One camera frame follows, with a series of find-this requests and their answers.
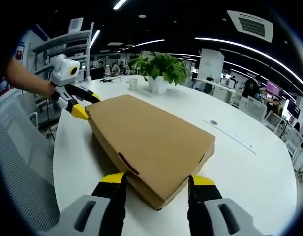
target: purple screen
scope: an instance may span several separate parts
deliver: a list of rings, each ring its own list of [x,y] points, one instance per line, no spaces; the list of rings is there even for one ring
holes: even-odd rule
[[[275,96],[281,97],[282,91],[280,90],[280,88],[276,84],[268,82],[268,84],[266,86],[266,91],[270,92],[271,94],[273,94]]]

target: green leaves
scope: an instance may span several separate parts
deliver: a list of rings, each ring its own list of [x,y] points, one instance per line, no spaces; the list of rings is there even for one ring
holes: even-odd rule
[[[178,58],[172,57],[165,53],[153,53],[153,59],[137,58],[133,64],[139,70],[139,74],[152,77],[154,80],[157,76],[162,75],[170,84],[174,81],[175,85],[183,83],[188,76],[185,64]]]

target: human arm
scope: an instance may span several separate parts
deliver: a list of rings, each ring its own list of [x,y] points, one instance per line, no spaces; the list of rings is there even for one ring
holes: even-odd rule
[[[15,58],[10,60],[5,77],[14,87],[33,94],[39,94],[44,98],[50,98],[55,92],[55,88],[50,81],[43,80],[30,73]]]

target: cardboard box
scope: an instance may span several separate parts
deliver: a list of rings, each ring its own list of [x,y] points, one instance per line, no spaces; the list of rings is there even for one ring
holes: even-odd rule
[[[214,153],[215,136],[130,95],[92,104],[86,112],[114,165],[156,210]]]

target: white round table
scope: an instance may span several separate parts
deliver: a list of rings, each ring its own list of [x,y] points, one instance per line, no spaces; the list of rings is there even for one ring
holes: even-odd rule
[[[139,78],[138,90],[129,90],[127,81],[133,77]],[[150,93],[147,82],[139,76],[82,85],[102,100],[130,94],[215,135],[215,153],[198,175],[214,180],[221,195],[252,215],[254,226],[262,233],[279,234],[293,217],[297,191],[291,159],[282,140],[261,123],[216,98],[184,86],[170,86],[162,95]],[[255,153],[203,121],[204,118],[211,118],[249,140]],[[53,164],[60,212],[82,195],[91,195],[102,177],[117,171],[106,156],[98,154],[96,144],[87,121],[62,111]],[[161,211],[149,208],[129,189],[122,235],[190,235],[187,210],[187,187]]]

